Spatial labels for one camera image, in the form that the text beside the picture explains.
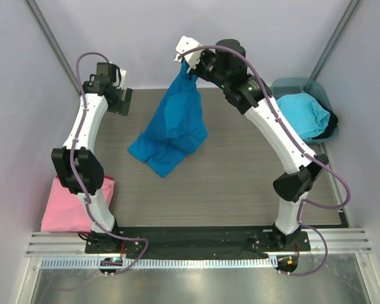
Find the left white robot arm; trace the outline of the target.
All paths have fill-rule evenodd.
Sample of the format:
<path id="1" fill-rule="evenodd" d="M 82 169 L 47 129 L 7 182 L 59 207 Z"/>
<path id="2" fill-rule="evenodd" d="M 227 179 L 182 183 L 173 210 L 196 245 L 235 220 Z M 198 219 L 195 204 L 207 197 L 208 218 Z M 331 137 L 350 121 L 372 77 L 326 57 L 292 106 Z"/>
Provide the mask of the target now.
<path id="1" fill-rule="evenodd" d="M 126 116 L 132 89 L 124 89 L 126 71 L 108 62 L 99 62 L 96 73 L 82 85 L 80 106 L 61 148 L 54 148 L 51 159 L 60 184 L 83 206 L 89 218 L 89 232 L 78 229 L 86 242 L 86 253 L 115 253 L 122 245 L 118 224 L 111 214 L 101 187 L 105 173 L 94 154 L 95 140 L 104 114 L 108 111 Z"/>

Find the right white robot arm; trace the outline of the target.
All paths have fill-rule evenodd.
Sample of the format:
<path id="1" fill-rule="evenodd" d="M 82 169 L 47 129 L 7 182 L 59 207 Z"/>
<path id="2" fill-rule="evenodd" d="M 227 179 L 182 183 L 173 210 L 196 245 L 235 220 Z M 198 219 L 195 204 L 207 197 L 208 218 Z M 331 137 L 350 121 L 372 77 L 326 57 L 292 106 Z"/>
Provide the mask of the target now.
<path id="1" fill-rule="evenodd" d="M 279 211 L 270 237 L 278 250 L 295 249 L 303 241 L 302 202 L 327 165 L 327 156 L 305 146 L 237 40 L 224 39 L 207 47 L 191 39 L 177 46 L 176 52 L 175 59 L 185 61 L 189 73 L 219 87 L 226 100 L 257 127 L 276 152 L 285 172 L 273 182 Z"/>

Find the blue translucent plastic bin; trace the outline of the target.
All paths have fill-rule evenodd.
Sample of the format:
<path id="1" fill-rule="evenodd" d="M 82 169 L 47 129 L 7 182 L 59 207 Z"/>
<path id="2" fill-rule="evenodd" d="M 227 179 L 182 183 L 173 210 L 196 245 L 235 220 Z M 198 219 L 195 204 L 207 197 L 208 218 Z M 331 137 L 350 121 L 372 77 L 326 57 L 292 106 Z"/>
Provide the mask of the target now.
<path id="1" fill-rule="evenodd" d="M 308 93 L 316 100 L 320 100 L 332 111 L 331 104 L 327 98 L 324 88 L 316 81 L 305 78 L 285 78 L 279 79 L 272 84 L 272 93 L 276 100 L 288 94 Z M 338 135 L 338 126 L 330 139 L 326 140 L 304 140 L 308 144 L 319 144 L 329 141 Z"/>

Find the light blue t shirt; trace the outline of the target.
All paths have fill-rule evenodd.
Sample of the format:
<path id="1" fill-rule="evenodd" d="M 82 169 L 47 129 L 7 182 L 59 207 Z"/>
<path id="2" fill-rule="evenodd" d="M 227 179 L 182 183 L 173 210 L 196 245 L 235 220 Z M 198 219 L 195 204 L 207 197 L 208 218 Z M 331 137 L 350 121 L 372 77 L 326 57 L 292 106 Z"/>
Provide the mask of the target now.
<path id="1" fill-rule="evenodd" d="M 321 135 L 329 125 L 331 114 L 305 92 L 280 97 L 277 105 L 292 128 L 303 140 Z"/>

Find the pink folded t shirt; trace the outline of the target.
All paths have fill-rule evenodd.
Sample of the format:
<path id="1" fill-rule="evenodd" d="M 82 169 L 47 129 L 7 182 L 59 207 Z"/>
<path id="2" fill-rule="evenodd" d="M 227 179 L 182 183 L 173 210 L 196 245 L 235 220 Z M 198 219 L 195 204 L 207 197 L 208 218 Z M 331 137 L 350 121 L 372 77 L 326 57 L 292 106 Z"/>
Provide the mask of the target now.
<path id="1" fill-rule="evenodd" d="M 91 220 L 78 197 L 56 176 L 41 221 L 41 232 L 90 232 Z"/>

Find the black t shirt in bin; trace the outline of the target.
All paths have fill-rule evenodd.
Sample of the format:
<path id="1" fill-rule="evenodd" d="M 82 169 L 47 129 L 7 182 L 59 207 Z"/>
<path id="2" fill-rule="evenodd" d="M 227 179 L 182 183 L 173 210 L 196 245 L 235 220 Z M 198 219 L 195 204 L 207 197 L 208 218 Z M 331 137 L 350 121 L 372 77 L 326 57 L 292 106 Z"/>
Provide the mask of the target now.
<path id="1" fill-rule="evenodd" d="M 313 140 L 326 140 L 330 139 L 333 133 L 336 130 L 336 127 L 338 126 L 338 117 L 333 113 L 333 111 L 327 107 L 323 102 L 320 100 L 317 100 L 317 102 L 320 104 L 320 106 L 329 113 L 329 120 L 328 125 L 325 128 L 324 132 L 319 134 L 318 136 L 314 137 Z"/>

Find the left aluminium corner post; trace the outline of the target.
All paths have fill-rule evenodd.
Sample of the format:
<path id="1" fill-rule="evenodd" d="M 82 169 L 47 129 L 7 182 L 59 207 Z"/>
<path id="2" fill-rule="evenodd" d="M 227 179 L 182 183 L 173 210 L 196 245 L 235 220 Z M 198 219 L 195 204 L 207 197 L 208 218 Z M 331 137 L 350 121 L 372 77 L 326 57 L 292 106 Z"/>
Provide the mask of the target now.
<path id="1" fill-rule="evenodd" d="M 69 64 L 64 52 L 60 48 L 60 45 L 58 44 L 58 41 L 56 37 L 54 36 L 53 31 L 51 30 L 37 2 L 34 0 L 23 0 L 23 2 L 28 8 L 28 10 L 30 11 L 32 18 L 36 22 L 38 28 L 41 31 L 41 34 L 44 36 L 55 58 L 58 60 L 58 63 L 60 64 L 60 67 L 62 68 L 65 75 L 67 76 L 69 82 L 71 83 L 71 85 L 73 86 L 77 94 L 80 94 L 79 85 L 77 82 L 77 78 L 75 76 L 75 72 L 73 71 L 71 65 Z"/>

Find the aluminium corner post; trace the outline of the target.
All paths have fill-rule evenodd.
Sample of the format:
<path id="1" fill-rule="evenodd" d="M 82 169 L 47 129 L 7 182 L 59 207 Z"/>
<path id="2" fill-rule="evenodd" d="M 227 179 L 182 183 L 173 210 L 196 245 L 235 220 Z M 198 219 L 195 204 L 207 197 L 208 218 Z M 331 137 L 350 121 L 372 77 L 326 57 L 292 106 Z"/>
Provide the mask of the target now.
<path id="1" fill-rule="evenodd" d="M 344 32 L 348 28 L 350 22 L 353 20 L 353 17 L 355 16 L 362 3 L 362 0 L 350 0 L 348 2 L 348 5 L 344 9 L 343 14 L 338 20 L 335 29 L 333 30 L 329 40 L 327 41 L 325 48 L 321 52 L 321 55 L 317 60 L 309 76 L 309 79 L 317 80 L 319 78 L 319 75 L 323 71 L 326 63 L 330 59 L 332 53 L 336 49 L 336 46 L 338 45 Z"/>
<path id="2" fill-rule="evenodd" d="M 69 64 L 64 52 L 60 48 L 60 45 L 58 44 L 58 41 L 56 37 L 54 36 L 53 31 L 51 30 L 37 2 L 34 0 L 23 0 L 23 2 L 28 8 L 28 10 L 30 11 L 32 18 L 36 22 L 38 28 L 41 31 L 41 34 L 44 36 L 55 58 L 58 60 L 58 63 L 60 64 L 60 67 L 62 68 L 65 75 L 67 76 L 69 82 L 71 83 L 71 85 L 73 86 L 77 94 L 80 94 L 79 85 L 77 82 L 77 78 L 75 76 L 75 72 L 73 71 L 71 65 Z"/>

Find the right aluminium corner post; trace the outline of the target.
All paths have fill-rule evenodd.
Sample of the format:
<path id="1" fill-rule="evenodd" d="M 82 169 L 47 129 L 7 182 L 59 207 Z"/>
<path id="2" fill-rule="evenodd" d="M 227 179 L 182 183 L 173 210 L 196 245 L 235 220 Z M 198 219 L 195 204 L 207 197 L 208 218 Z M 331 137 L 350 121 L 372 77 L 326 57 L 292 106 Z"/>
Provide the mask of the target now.
<path id="1" fill-rule="evenodd" d="M 326 63 L 330 59 L 332 53 L 336 49 L 336 46 L 338 45 L 344 32 L 348 28 L 350 22 L 353 20 L 353 17 L 355 16 L 362 3 L 362 0 L 350 0 L 348 2 L 348 5 L 344 9 L 343 14 L 338 20 L 335 29 L 333 30 L 329 40 L 327 41 L 325 48 L 321 52 L 321 55 L 317 60 L 309 76 L 309 79 L 317 80 L 319 78 L 319 75 L 323 71 Z"/>

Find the aluminium front rail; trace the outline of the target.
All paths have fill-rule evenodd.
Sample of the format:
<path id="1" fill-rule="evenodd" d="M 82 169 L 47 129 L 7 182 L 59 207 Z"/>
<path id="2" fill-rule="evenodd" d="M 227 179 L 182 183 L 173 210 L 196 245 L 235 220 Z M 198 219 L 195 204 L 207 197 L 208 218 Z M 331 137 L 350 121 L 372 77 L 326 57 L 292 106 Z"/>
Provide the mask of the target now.
<path id="1" fill-rule="evenodd" d="M 320 229 L 330 254 L 372 253 L 365 231 L 360 228 Z M 84 254 L 86 243 L 76 233 L 34 232 L 27 257 L 67 257 Z"/>

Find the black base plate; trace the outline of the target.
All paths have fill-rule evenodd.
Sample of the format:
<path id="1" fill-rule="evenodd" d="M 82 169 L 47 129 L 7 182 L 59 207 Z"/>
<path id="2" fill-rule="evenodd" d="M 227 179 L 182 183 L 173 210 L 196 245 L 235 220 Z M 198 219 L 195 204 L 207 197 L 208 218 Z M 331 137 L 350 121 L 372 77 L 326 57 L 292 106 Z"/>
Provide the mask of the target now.
<path id="1" fill-rule="evenodd" d="M 145 258 L 195 259 L 239 257 L 266 252 L 305 252 L 311 246 L 305 231 L 297 229 L 283 236 L 273 226 L 211 226 L 211 227 L 116 227 L 115 234 L 135 238 L 125 243 L 128 256 L 141 252 L 149 241 Z"/>

